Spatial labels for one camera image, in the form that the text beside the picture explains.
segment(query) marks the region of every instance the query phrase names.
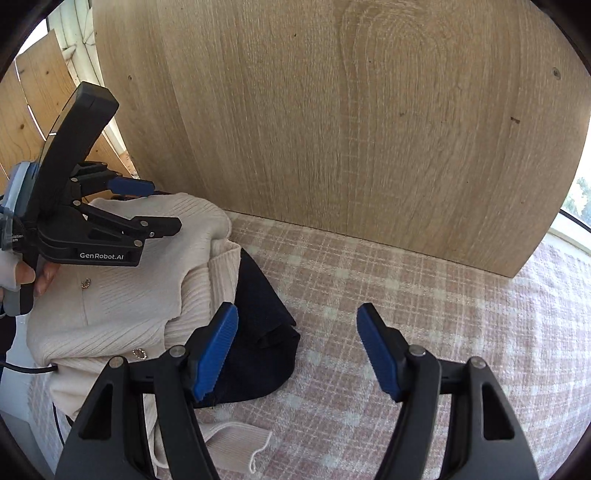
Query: wood grain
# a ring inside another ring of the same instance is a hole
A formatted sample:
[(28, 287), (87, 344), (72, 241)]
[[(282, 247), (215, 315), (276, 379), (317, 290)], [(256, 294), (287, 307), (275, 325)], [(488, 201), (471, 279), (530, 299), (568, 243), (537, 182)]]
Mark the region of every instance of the wood grain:
[(36, 160), (43, 138), (27, 108), (27, 101), (12, 62), (0, 82), (0, 192), (8, 184), (12, 167), (24, 160)]
[[(68, 72), (52, 30), (16, 59), (25, 97), (44, 135), (71, 97), (76, 84)], [(111, 170), (131, 176), (104, 134), (90, 150), (89, 161), (105, 162)]]
[(528, 0), (95, 0), (166, 190), (514, 276), (579, 163), (591, 79)]

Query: ribbed knit fabric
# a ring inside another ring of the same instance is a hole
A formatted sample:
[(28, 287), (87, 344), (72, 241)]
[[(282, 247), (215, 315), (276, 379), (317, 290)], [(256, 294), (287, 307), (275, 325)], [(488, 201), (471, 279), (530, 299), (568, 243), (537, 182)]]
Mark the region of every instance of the ribbed knit fabric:
[[(39, 365), (59, 366), (51, 395), (73, 418), (110, 357), (133, 362), (143, 351), (156, 358), (207, 325), (223, 301), (234, 301), (240, 264), (240, 247), (228, 240), (230, 220), (206, 200), (180, 193), (93, 205), (129, 219), (178, 216), (183, 227), (147, 240), (137, 267), (62, 265), (36, 300), (27, 345)], [(144, 406), (152, 462), (166, 468), (153, 395), (144, 396)], [(238, 422), (201, 427), (214, 464), (244, 473), (253, 472), (254, 454), (270, 436)]]

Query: plaid blanket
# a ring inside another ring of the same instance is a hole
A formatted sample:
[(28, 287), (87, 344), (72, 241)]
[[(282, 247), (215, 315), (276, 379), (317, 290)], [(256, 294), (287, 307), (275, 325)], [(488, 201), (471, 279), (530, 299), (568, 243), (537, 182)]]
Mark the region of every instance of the plaid blanket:
[[(546, 238), (509, 279), (364, 240), (228, 215), (231, 239), (259, 264), (302, 334), (295, 372), (277, 392), (197, 411), (205, 422), (234, 419), (273, 431), (249, 478), (374, 478), (400, 407), (379, 389), (356, 333), (356, 309), (365, 301), (439, 358), (487, 360), (542, 479), (589, 425), (591, 257), (573, 257)], [(33, 431), (54, 466), (61, 445), (42, 379), (35, 380)], [(425, 479), (438, 477), (443, 460), (450, 399), (441, 400)], [(65, 422), (62, 428), (67, 431)]]

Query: black garment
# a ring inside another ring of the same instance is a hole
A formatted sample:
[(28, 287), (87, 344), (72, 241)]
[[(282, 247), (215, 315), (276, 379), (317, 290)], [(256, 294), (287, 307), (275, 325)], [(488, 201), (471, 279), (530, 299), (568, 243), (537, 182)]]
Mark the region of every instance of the black garment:
[[(10, 350), (14, 337), (17, 334), (17, 319), (5, 315), (0, 318), (0, 359), (6, 361), (6, 352)], [(0, 379), (4, 367), (0, 367)]]
[(213, 392), (197, 408), (264, 397), (294, 371), (300, 341), (296, 322), (244, 250), (234, 304), (238, 331)]

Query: decorative button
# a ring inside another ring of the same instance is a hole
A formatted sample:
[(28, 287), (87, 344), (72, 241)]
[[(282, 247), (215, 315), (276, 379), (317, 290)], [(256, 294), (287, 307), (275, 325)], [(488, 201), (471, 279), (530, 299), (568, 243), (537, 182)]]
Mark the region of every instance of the decorative button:
[(131, 353), (134, 354), (134, 356), (136, 358), (139, 358), (140, 360), (146, 360), (148, 358), (148, 354), (143, 348), (136, 348), (132, 350)]

